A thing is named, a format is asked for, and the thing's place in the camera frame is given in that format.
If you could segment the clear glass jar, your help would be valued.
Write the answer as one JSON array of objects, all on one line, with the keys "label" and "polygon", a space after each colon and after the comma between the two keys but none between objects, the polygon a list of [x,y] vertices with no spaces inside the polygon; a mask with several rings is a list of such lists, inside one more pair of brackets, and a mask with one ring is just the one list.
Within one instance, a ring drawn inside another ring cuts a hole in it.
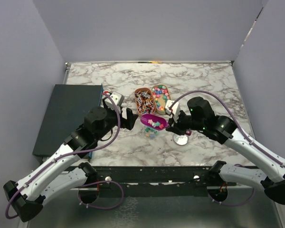
[{"label": "clear glass jar", "polygon": [[145,127],[143,132],[148,139],[155,139],[159,135],[159,131],[152,127]]}]

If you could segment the tan tray of star candies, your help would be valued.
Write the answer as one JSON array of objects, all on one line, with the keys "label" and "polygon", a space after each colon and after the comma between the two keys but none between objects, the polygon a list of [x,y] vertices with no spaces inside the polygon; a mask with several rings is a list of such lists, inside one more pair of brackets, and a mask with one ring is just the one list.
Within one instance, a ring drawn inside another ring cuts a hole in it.
[{"label": "tan tray of star candies", "polygon": [[151,88],[153,100],[155,102],[155,110],[158,114],[165,114],[166,102],[171,99],[168,87],[164,84],[158,84]]}]

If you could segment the purple plastic scoop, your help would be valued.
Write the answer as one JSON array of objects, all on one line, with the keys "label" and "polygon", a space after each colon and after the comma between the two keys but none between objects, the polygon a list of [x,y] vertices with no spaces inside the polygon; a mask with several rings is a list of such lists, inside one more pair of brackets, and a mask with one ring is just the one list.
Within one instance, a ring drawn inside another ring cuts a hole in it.
[{"label": "purple plastic scoop", "polygon": [[191,136],[191,130],[180,128],[176,125],[173,118],[166,120],[165,118],[154,114],[143,114],[140,121],[147,127],[153,128],[158,131],[166,130],[177,135]]}]

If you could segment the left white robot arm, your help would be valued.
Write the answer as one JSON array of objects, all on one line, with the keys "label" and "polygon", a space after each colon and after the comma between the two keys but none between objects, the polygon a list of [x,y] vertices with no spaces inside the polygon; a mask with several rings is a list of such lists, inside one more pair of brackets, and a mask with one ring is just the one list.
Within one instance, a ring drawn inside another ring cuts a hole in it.
[{"label": "left white robot arm", "polygon": [[59,194],[75,187],[91,187],[104,183],[97,171],[82,162],[68,174],[63,172],[90,152],[99,150],[99,141],[114,127],[131,130],[138,118],[132,109],[126,109],[123,118],[121,102],[104,98],[103,106],[92,108],[84,122],[60,145],[58,150],[31,174],[19,181],[8,181],[3,189],[12,207],[22,222],[32,220],[43,207]]}]

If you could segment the pink tray of lollipops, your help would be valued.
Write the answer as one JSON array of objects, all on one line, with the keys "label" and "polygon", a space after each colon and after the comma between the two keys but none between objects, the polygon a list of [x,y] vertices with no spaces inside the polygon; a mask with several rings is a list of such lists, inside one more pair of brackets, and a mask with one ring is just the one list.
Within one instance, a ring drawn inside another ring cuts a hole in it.
[{"label": "pink tray of lollipops", "polygon": [[134,99],[139,116],[155,113],[156,105],[150,89],[137,88],[134,92]]}]

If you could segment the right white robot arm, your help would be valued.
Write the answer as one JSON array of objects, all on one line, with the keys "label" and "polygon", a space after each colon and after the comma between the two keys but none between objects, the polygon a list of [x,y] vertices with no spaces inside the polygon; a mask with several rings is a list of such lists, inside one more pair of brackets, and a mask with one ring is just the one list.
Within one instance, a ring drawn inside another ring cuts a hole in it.
[{"label": "right white robot arm", "polygon": [[215,186],[223,182],[247,185],[262,190],[274,202],[285,205],[285,158],[248,135],[235,120],[216,115],[204,98],[194,97],[187,106],[190,114],[185,114],[178,102],[167,101],[166,114],[171,116],[167,131],[178,135],[198,131],[240,153],[257,167],[249,169],[217,161],[209,173],[210,183]]}]

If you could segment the silver jar lid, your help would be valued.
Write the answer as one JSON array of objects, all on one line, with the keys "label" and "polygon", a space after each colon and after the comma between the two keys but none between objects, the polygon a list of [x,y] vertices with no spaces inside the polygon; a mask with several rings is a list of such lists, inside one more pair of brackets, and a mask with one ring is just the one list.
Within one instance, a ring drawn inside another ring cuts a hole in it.
[{"label": "silver jar lid", "polygon": [[177,145],[184,146],[188,143],[188,140],[189,140],[189,138],[187,135],[177,135],[177,134],[173,135],[173,141]]}]

